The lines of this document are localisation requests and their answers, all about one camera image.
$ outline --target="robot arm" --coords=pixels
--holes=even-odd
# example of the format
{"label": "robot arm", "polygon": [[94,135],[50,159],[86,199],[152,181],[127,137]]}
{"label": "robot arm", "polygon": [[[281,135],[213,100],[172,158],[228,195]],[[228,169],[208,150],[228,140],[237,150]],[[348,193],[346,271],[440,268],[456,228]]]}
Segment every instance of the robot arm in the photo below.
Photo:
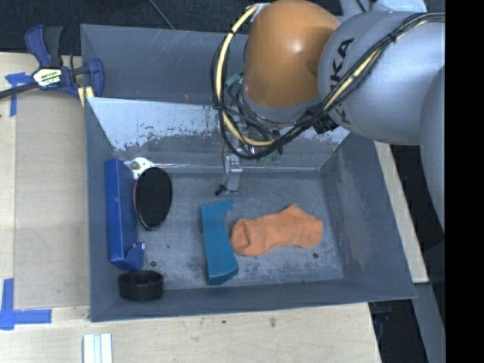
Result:
{"label": "robot arm", "polygon": [[[245,71],[234,95],[234,83],[225,77],[230,41],[256,12]],[[430,91],[438,90],[435,81],[443,91],[444,54],[445,14],[371,12],[339,26],[329,12],[302,0],[280,0],[262,12],[252,6],[213,61],[222,136],[235,155],[253,160],[280,153],[311,127],[325,132],[342,126],[388,144],[425,140],[423,161],[442,158],[440,169],[424,164],[427,181],[435,179],[436,170],[443,173],[444,126],[434,121],[429,126],[429,120],[443,119],[443,96],[437,101]],[[429,102],[438,104],[430,109]],[[430,189],[442,195],[432,196],[434,203],[442,200],[443,211],[443,181],[437,183]]]}

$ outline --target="wooden board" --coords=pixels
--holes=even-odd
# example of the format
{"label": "wooden board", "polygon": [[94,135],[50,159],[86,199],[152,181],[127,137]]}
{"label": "wooden board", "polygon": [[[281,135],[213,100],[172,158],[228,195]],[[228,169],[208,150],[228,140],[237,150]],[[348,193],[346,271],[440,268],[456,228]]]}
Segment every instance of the wooden board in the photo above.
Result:
{"label": "wooden board", "polygon": [[0,331],[0,361],[82,361],[83,335],[105,333],[116,363],[381,361],[365,304],[102,324],[82,320],[87,314],[55,309],[53,324]]}

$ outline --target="blue tape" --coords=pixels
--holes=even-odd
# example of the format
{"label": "blue tape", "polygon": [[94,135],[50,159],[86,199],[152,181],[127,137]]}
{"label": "blue tape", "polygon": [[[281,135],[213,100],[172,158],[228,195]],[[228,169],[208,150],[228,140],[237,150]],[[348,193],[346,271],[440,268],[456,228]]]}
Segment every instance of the blue tape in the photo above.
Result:
{"label": "blue tape", "polygon": [[0,330],[13,330],[17,324],[51,323],[52,309],[14,310],[14,279],[3,281]]}
{"label": "blue tape", "polygon": [[[26,83],[33,82],[33,78],[25,73],[15,73],[15,74],[7,74],[5,79],[8,83],[11,84],[12,88],[17,87],[18,85],[24,85]],[[12,95],[10,100],[10,117],[13,117],[17,114],[17,96]]]}

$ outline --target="blue clamp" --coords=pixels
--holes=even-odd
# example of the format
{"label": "blue clamp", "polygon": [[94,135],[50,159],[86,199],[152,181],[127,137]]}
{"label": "blue clamp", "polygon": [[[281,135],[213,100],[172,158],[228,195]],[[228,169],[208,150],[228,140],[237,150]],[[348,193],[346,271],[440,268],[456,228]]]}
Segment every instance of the blue clamp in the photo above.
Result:
{"label": "blue clamp", "polygon": [[[79,98],[79,85],[75,82],[75,75],[78,74],[75,70],[69,70],[62,66],[61,56],[59,55],[59,38],[62,29],[60,26],[45,27],[39,24],[26,32],[25,43],[29,53],[39,63],[39,70],[50,67],[61,71],[58,82],[45,86],[40,85],[39,88],[41,90],[55,90]],[[101,60],[97,58],[88,60],[88,69],[84,70],[81,71],[91,73],[92,90],[97,97],[100,96],[104,88],[104,71]]]}
{"label": "blue clamp", "polygon": [[133,204],[133,174],[118,158],[104,163],[109,260],[124,271],[143,267],[144,242],[138,242]]}
{"label": "blue clamp", "polygon": [[51,323],[52,309],[14,310],[14,279],[3,281],[0,330],[13,330],[17,324]]}
{"label": "blue clamp", "polygon": [[225,212],[233,204],[234,200],[228,199],[202,206],[208,285],[223,284],[239,271],[239,265],[224,225]]}

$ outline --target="wooden table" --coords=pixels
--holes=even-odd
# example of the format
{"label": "wooden table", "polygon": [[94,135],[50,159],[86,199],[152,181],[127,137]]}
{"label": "wooden table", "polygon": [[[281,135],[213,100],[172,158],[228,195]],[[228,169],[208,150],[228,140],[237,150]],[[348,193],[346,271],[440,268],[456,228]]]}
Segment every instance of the wooden table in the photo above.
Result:
{"label": "wooden table", "polygon": [[[75,58],[75,63],[79,65],[80,58]],[[31,73],[35,69],[36,61],[28,54],[0,53],[1,77],[22,71]],[[9,87],[5,80],[0,79],[0,90]],[[87,248],[82,248],[87,247],[88,243],[85,192],[79,192],[81,188],[76,188],[82,185],[85,190],[85,173],[82,172],[85,171],[85,157],[78,145],[79,140],[73,140],[71,135],[79,133],[83,126],[53,126],[54,122],[60,122],[56,112],[63,109],[69,110],[64,121],[82,119],[80,103],[59,93],[33,91],[19,95],[18,114],[11,118],[10,99],[0,100],[0,283],[2,278],[15,277],[15,282],[20,284],[15,292],[22,293],[24,298],[16,297],[15,303],[19,308],[35,307],[36,303],[47,303],[47,307],[54,307],[51,324],[17,325],[13,331],[0,330],[1,362],[82,361],[83,335],[103,333],[112,334],[113,361],[116,363],[381,361],[366,303],[92,324],[86,319],[89,315],[88,263]],[[51,123],[40,122],[48,112],[52,114],[49,117]],[[26,132],[28,122],[32,122],[32,125]],[[18,123],[22,125],[22,130],[17,131]],[[22,157],[16,157],[18,151],[24,152]],[[427,282],[427,273],[392,154],[385,144],[377,144],[377,151],[413,280]],[[16,163],[22,163],[22,168],[17,168],[17,171],[22,172],[24,179],[25,171],[29,168],[26,166],[29,161],[24,156],[25,152],[30,152],[36,158],[36,170],[33,170],[30,185],[32,198],[27,207],[23,206],[23,209],[31,209],[31,220],[38,219],[36,214],[45,209],[45,204],[53,203],[57,198],[56,206],[64,215],[71,214],[76,224],[82,225],[84,230],[75,230],[72,225],[68,225],[64,232],[48,230],[45,226],[48,219],[34,224],[28,222],[28,217],[18,216],[16,221],[16,184],[20,181],[18,179],[16,183]],[[42,192],[45,192],[45,183],[48,182],[48,171],[45,169],[54,165],[53,154],[61,155],[63,152],[70,153],[68,168],[55,167],[59,171],[56,172],[56,186],[50,187],[48,195],[44,195]],[[69,179],[72,168],[77,171],[82,168],[82,171]],[[69,209],[72,205],[76,206],[75,211]],[[26,236],[33,231],[26,228],[36,225],[41,226],[35,231],[36,236]],[[31,262],[30,257],[33,256],[38,258]]]}

